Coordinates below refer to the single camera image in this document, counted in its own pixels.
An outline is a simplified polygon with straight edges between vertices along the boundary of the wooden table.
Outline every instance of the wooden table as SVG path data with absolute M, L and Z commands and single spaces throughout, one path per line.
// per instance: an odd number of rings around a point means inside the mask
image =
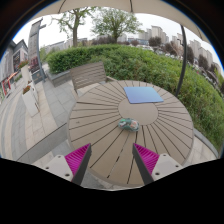
M 123 87 L 153 87 L 162 103 L 130 104 Z M 136 119 L 139 131 L 118 127 L 121 118 Z M 68 122 L 70 145 L 92 144 L 88 170 L 111 184 L 143 186 L 133 158 L 133 143 L 158 154 L 168 153 L 178 163 L 188 158 L 194 139 L 193 122 L 184 105 L 171 93 L 139 81 L 115 81 L 99 85 L 79 98 Z

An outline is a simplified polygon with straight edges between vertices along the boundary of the shrub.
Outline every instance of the shrub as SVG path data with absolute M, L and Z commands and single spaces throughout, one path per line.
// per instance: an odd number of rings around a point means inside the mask
M 51 73 L 98 61 L 103 61 L 108 76 L 153 83 L 173 95 L 182 69 L 178 60 L 118 44 L 71 48 L 48 58 Z M 224 140 L 224 102 L 219 93 L 187 66 L 178 98 L 187 108 L 194 127 L 219 150 Z
M 26 92 L 30 91 L 30 86 L 27 86 L 23 89 L 23 94 L 25 94 Z
M 19 63 L 18 68 L 21 69 L 21 68 L 24 67 L 25 65 L 28 65 L 28 63 L 29 63 L 28 60 L 21 61 L 21 62 Z

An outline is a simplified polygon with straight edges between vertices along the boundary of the sky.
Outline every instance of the sky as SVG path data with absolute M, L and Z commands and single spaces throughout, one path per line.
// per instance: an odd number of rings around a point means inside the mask
M 59 25 L 57 24 L 57 21 L 53 21 L 51 23 L 51 16 L 54 18 L 61 17 L 61 15 L 57 15 L 57 14 L 43 17 L 41 25 L 46 24 L 46 27 L 40 29 L 39 47 L 42 47 L 44 45 L 45 46 L 51 45 L 60 41 L 65 41 L 67 39 L 66 33 L 59 32 L 60 30 L 59 30 Z M 138 21 L 142 23 L 141 29 L 146 31 L 147 28 L 151 29 L 151 26 L 159 26 L 167 34 L 167 36 L 169 37 L 169 41 L 172 40 L 172 36 L 177 36 L 177 33 L 180 33 L 180 34 L 182 33 L 180 24 L 174 21 L 171 21 L 169 19 L 166 19 L 160 16 L 151 15 L 151 14 L 140 14 L 140 13 L 136 13 L 135 16 L 138 18 Z M 25 24 L 20 29 L 20 31 L 15 35 L 15 37 L 13 38 L 13 41 L 15 43 L 18 43 L 20 40 L 24 39 L 24 41 L 26 42 L 28 46 L 28 37 L 29 37 L 31 26 L 33 23 L 35 23 L 38 20 L 40 20 L 40 18 L 37 18 Z M 93 26 L 92 19 L 90 17 L 87 17 L 85 19 L 85 25 L 79 26 L 78 28 L 78 38 L 88 38 L 88 40 L 93 39 L 95 36 L 92 35 L 92 33 L 90 32 L 90 29 L 92 28 L 92 26 Z M 209 50 L 212 53 L 213 61 L 219 64 L 221 68 L 222 76 L 224 76 L 223 66 L 212 45 L 202 41 L 198 36 L 196 36 L 193 32 L 191 32 L 187 28 L 185 28 L 185 33 L 186 33 L 187 43 L 190 43 L 189 42 L 190 40 L 193 41 L 195 39 L 201 43 L 201 46 L 205 50 Z M 127 34 L 127 36 L 138 37 L 137 34 Z

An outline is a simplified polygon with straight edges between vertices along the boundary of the chair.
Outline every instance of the chair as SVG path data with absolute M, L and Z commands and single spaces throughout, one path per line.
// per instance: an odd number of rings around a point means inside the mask
M 79 96 L 83 95 L 84 92 L 88 91 L 89 89 L 95 87 L 96 84 L 100 85 L 99 83 L 102 82 L 117 81 L 116 79 L 106 76 L 102 61 L 72 68 L 70 70 L 70 75 L 74 86 L 72 93 L 76 101 L 78 100 Z M 85 88 L 80 91 L 81 88 L 86 86 L 89 86 L 89 88 Z

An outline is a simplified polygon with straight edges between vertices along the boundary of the tree trunk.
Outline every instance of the tree trunk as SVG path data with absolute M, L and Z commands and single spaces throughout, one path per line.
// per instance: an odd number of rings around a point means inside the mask
M 74 47 L 77 47 L 78 45 L 78 42 L 77 42 L 77 32 L 78 31 L 78 27 L 75 27 L 73 28 L 73 46 Z

